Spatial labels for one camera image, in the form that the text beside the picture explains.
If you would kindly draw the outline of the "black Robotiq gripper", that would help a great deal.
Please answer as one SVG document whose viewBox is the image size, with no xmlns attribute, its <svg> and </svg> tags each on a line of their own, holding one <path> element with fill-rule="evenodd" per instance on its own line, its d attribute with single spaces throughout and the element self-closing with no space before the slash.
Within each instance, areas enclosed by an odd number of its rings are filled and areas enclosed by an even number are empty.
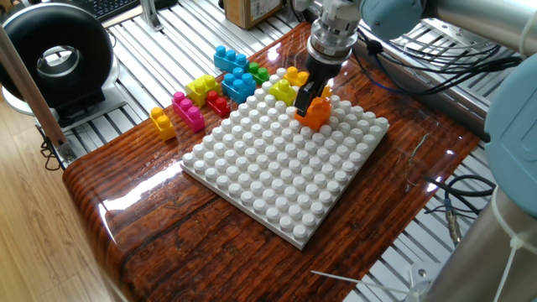
<svg viewBox="0 0 537 302">
<path fill-rule="evenodd" d="M 305 68 L 309 73 L 306 83 L 299 89 L 295 107 L 297 114 L 304 117 L 310 104 L 318 97 L 330 97 L 333 94 L 334 77 L 340 71 L 342 64 L 348 60 L 352 52 L 346 51 L 344 55 L 322 55 L 314 49 L 308 50 Z"/>
</svg>

